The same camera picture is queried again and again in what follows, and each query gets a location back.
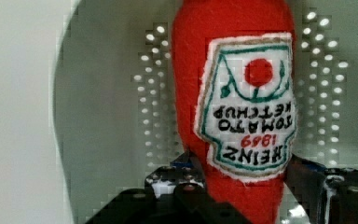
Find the screw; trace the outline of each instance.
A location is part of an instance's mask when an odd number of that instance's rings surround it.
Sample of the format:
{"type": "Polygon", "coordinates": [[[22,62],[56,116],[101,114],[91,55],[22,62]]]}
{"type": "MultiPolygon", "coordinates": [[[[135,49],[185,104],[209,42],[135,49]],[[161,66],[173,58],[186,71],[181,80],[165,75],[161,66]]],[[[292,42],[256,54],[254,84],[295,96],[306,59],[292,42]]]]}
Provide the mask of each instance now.
{"type": "Polygon", "coordinates": [[[153,178],[154,180],[158,180],[158,179],[159,179],[159,175],[153,174],[153,175],[152,175],[152,178],[153,178]]]}
{"type": "Polygon", "coordinates": [[[336,168],[329,168],[325,169],[324,173],[327,175],[337,175],[339,173],[339,170],[336,168]]]}
{"type": "Polygon", "coordinates": [[[330,180],[330,181],[336,181],[336,182],[342,182],[345,180],[345,178],[341,175],[328,175],[327,180],[330,180]]]}
{"type": "Polygon", "coordinates": [[[185,175],[185,179],[192,180],[192,179],[194,179],[194,176],[193,175],[185,175]]]}
{"type": "Polygon", "coordinates": [[[133,194],[132,197],[135,199],[142,199],[142,198],[145,198],[146,195],[144,193],[136,193],[136,194],[133,194]]]}
{"type": "Polygon", "coordinates": [[[174,168],[171,166],[163,166],[161,167],[163,170],[173,170],[174,168]]]}
{"type": "Polygon", "coordinates": [[[352,169],[352,168],[344,168],[343,169],[345,172],[353,172],[354,171],[354,169],[352,169]]]}
{"type": "Polygon", "coordinates": [[[356,186],[349,186],[348,190],[350,190],[353,193],[358,193],[358,187],[356,187],[356,186]]]}
{"type": "Polygon", "coordinates": [[[186,185],[183,189],[185,191],[193,191],[195,188],[193,185],[186,185]]]}

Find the white wall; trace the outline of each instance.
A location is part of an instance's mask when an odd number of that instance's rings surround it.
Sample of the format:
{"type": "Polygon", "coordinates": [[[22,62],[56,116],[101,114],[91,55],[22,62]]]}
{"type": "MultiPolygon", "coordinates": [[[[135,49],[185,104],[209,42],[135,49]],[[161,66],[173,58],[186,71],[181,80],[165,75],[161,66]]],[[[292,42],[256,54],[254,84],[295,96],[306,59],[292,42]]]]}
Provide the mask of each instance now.
{"type": "Polygon", "coordinates": [[[0,0],[0,223],[71,223],[49,110],[70,0],[0,0]]]}

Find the red circle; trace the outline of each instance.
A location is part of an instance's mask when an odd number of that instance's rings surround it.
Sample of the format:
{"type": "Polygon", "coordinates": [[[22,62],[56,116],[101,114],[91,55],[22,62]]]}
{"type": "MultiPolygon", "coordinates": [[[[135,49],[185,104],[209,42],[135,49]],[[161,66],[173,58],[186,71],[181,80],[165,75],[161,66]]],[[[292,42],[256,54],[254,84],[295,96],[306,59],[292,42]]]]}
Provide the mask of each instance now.
{"type": "Polygon", "coordinates": [[[256,59],[246,65],[245,80],[255,87],[266,85],[272,80],[272,65],[265,59],[256,59]]]}

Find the red fabric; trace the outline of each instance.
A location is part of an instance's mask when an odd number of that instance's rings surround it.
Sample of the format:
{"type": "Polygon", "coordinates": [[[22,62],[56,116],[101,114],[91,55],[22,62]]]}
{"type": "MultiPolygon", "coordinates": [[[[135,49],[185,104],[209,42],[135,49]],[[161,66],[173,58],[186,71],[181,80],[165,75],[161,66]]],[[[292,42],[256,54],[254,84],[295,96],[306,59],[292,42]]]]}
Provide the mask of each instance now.
{"type": "Polygon", "coordinates": [[[230,202],[253,223],[273,223],[282,198],[282,176],[244,185],[206,163],[209,146],[193,132],[201,77],[212,39],[291,32],[294,25],[284,0],[185,0],[172,29],[172,59],[178,129],[185,148],[200,158],[208,191],[230,202]]]}
{"type": "Polygon", "coordinates": [[[265,59],[250,62],[245,71],[245,80],[252,86],[261,87],[272,80],[272,65],[265,59]]]}

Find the plush ketchup bottle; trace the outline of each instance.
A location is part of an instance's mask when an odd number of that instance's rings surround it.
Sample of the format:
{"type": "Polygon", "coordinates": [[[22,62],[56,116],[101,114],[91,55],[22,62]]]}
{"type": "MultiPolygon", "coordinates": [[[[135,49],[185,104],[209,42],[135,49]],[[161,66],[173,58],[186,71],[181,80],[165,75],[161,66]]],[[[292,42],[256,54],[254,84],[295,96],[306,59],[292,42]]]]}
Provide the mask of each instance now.
{"type": "Polygon", "coordinates": [[[284,0],[185,0],[172,28],[179,134],[209,194],[274,223],[296,135],[284,0]]]}

